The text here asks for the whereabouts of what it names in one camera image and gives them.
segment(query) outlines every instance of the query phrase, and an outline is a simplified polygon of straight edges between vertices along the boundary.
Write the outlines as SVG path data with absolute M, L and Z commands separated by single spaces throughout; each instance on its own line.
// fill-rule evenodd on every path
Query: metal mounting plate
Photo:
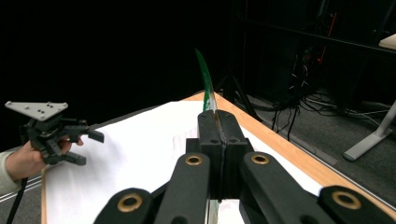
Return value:
M 32 119 L 40 121 L 60 113 L 68 107 L 67 103 L 25 103 L 25 102 L 6 102 L 6 107 L 15 110 Z

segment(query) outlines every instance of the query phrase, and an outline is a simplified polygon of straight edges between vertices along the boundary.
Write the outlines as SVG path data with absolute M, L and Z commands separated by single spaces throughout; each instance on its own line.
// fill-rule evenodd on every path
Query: white paper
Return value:
M 185 138 L 196 137 L 202 109 L 202 101 L 171 102 L 97 129 L 105 135 L 104 143 L 83 135 L 84 146 L 73 145 L 72 151 L 87 158 L 85 166 L 61 162 L 46 171 L 47 223 L 93 223 L 119 191 L 152 192 L 166 183 L 184 153 Z M 274 156 L 305 190 L 318 195 L 321 185 L 242 130 L 255 150 Z M 238 200 L 220 204 L 219 223 L 244 223 Z

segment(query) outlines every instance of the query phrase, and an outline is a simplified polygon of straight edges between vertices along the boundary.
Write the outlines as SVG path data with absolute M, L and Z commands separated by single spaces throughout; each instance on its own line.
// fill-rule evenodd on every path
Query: white sleeve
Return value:
M 6 159 L 14 151 L 0 153 L 0 195 L 16 192 L 21 188 L 21 181 L 13 181 L 6 169 Z

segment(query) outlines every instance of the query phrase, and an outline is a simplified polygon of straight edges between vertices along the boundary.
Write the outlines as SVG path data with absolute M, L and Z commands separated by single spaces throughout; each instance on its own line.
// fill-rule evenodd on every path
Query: human hand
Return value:
M 79 138 L 76 144 L 82 146 L 84 143 Z M 58 146 L 64 154 L 70 150 L 72 143 L 65 136 L 58 141 Z M 41 152 L 34 149 L 30 141 L 9 155 L 6 160 L 7 172 L 14 181 L 35 175 L 46 166 Z

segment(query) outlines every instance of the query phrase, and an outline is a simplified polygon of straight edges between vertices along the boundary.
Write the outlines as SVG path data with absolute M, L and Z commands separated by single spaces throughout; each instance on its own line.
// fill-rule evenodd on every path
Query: wooden table surface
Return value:
M 203 93 L 198 93 L 184 100 L 187 101 L 202 101 L 204 99 Z M 343 186 L 349 189 L 353 189 L 369 199 L 371 202 L 376 204 L 379 208 L 390 215 L 396 220 L 396 211 L 380 202 L 377 198 L 371 194 L 360 189 L 357 185 L 351 181 L 345 179 L 341 175 L 337 174 L 333 169 L 315 159 L 311 155 L 305 153 L 302 149 L 296 147 L 282 136 L 275 133 L 273 130 L 267 128 L 259 121 L 251 117 L 249 114 L 241 110 L 236 105 L 231 104 L 229 101 L 216 94 L 216 101 L 218 109 L 228 111 L 235 115 L 238 123 L 247 129 L 249 132 L 254 134 L 256 137 L 261 139 L 268 147 L 275 150 L 286 160 L 293 163 L 304 173 L 309 175 L 311 178 L 316 180 L 321 186 L 328 187 L 333 185 Z

